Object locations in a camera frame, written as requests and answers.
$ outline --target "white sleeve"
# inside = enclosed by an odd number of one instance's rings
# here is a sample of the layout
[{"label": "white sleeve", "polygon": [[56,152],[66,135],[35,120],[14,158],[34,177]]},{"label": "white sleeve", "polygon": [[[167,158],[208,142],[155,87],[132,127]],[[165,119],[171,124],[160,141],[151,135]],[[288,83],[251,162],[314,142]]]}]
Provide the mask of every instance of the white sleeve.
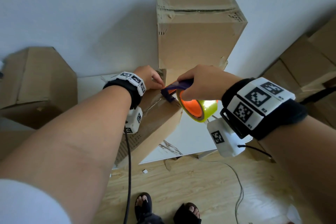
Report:
[{"label": "white sleeve", "polygon": [[47,193],[31,185],[0,179],[1,223],[65,223],[70,218]]}]

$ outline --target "yellow tape roll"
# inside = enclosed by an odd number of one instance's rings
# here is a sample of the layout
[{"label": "yellow tape roll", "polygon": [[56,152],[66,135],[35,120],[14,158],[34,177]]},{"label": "yellow tape roll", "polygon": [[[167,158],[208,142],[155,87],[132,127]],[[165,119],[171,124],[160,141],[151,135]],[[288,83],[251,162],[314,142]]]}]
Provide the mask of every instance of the yellow tape roll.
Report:
[{"label": "yellow tape roll", "polygon": [[183,110],[195,121],[205,122],[217,111],[217,100],[184,101],[180,95],[183,90],[176,90],[177,99]]}]

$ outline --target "sandal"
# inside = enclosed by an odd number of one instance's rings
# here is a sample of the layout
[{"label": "sandal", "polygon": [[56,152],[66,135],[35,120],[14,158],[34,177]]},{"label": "sandal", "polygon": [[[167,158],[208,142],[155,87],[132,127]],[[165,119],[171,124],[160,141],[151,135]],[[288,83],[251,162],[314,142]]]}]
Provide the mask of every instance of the sandal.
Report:
[{"label": "sandal", "polygon": [[182,204],[174,215],[173,220],[175,224],[201,224],[202,220],[197,218],[195,214],[189,211],[190,206],[193,206],[194,209],[198,209],[198,207],[193,203]]},{"label": "sandal", "polygon": [[152,199],[150,195],[146,192],[142,192],[136,199],[142,196],[146,196],[147,201],[142,201],[142,206],[136,205],[137,201],[135,201],[134,204],[135,216],[137,221],[139,221],[141,217],[145,217],[146,214],[152,213]]}]

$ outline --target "hand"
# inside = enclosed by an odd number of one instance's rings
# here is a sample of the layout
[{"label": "hand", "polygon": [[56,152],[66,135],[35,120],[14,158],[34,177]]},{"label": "hand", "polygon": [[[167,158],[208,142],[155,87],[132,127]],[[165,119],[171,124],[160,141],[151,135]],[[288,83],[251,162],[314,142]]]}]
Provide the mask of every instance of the hand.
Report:
[{"label": "hand", "polygon": [[144,82],[146,89],[160,90],[165,87],[161,77],[153,68],[149,65],[138,67],[134,73],[139,76]]},{"label": "hand", "polygon": [[182,99],[220,100],[233,84],[241,80],[240,77],[224,72],[214,66],[197,65],[186,73],[180,75],[177,80],[183,81],[194,78],[194,83],[182,93]]}]

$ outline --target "wire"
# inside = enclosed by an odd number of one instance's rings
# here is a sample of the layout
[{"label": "wire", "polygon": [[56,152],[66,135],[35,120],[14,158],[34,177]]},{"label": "wire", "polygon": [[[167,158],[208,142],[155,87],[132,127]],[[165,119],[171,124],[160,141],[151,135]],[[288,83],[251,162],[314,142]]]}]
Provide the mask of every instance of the wire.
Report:
[{"label": "wire", "polygon": [[227,163],[225,163],[225,162],[223,162],[223,161],[206,161],[206,160],[201,160],[201,159],[199,159],[199,158],[195,158],[195,157],[192,157],[192,158],[197,159],[197,160],[202,161],[202,162],[208,162],[208,163],[217,163],[217,162],[218,162],[218,163],[223,163],[223,164],[227,165],[229,168],[232,169],[232,171],[233,171],[234,174],[236,175],[237,180],[238,180],[239,185],[240,185],[240,194],[239,194],[239,198],[238,198],[238,200],[237,200],[237,202],[236,202],[236,205],[235,205],[235,208],[234,208],[234,216],[236,217],[236,222],[237,222],[237,224],[239,224],[239,222],[238,222],[238,207],[239,207],[240,203],[242,202],[242,200],[244,199],[244,189],[243,189],[243,186],[242,186],[242,184],[241,184],[241,182],[240,182],[240,179],[239,179],[239,177],[238,177],[238,174],[237,174],[236,170],[235,170],[233,167],[231,167],[229,164],[227,164]]},{"label": "wire", "polygon": [[132,178],[132,175],[131,175],[131,149],[129,147],[126,127],[124,127],[124,133],[125,133],[125,140],[126,140],[127,152],[128,152],[128,194],[127,194],[127,205],[126,205],[126,211],[125,211],[125,217],[124,217],[124,224],[126,224],[127,219],[128,219],[130,200],[131,200],[131,178]]},{"label": "wire", "polygon": [[271,154],[268,154],[266,151],[260,150],[260,149],[258,149],[258,148],[256,148],[256,147],[249,146],[249,145],[243,145],[243,144],[240,144],[240,145],[237,145],[237,146],[238,146],[239,148],[241,148],[241,147],[245,147],[245,148],[254,149],[254,150],[259,151],[259,152],[261,152],[261,153],[267,155],[268,157],[272,158]]}]

